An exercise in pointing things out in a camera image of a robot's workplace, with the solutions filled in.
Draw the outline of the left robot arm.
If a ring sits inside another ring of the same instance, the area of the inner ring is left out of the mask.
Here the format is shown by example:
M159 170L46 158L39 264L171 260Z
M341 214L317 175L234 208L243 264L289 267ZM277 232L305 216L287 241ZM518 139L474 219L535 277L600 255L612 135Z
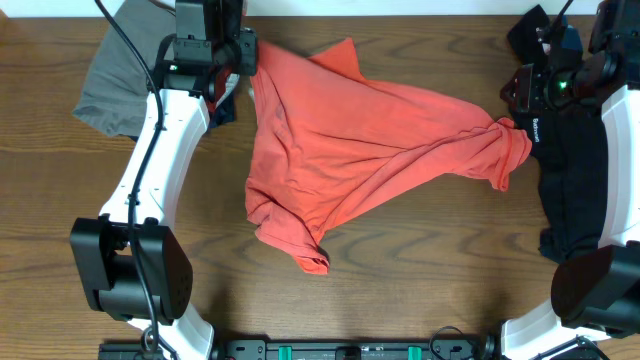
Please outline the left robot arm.
M91 309L141 332L104 343L102 359L220 359L215 331L191 304L192 266L173 228L184 179L217 107L257 67L242 0L179 1L176 30L144 67L141 134L97 218L79 218L70 244ZM167 59L166 52L173 58Z

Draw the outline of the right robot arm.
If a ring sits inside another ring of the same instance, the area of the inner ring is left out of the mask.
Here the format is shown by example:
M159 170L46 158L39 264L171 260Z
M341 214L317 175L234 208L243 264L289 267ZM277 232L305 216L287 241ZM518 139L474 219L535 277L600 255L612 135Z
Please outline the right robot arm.
M602 1L588 44L538 6L507 39L520 67L501 98L540 166L539 250L557 267L484 355L600 359L601 341L639 331L639 1Z

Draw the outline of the red soccer t-shirt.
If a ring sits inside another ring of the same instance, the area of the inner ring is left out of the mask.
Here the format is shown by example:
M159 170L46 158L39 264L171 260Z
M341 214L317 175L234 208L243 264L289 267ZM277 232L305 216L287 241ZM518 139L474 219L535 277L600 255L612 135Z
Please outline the red soccer t-shirt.
M328 231L443 174L504 191L531 152L508 118L367 79L351 39L307 58L261 42L258 56L247 217L308 274L330 269L320 247Z

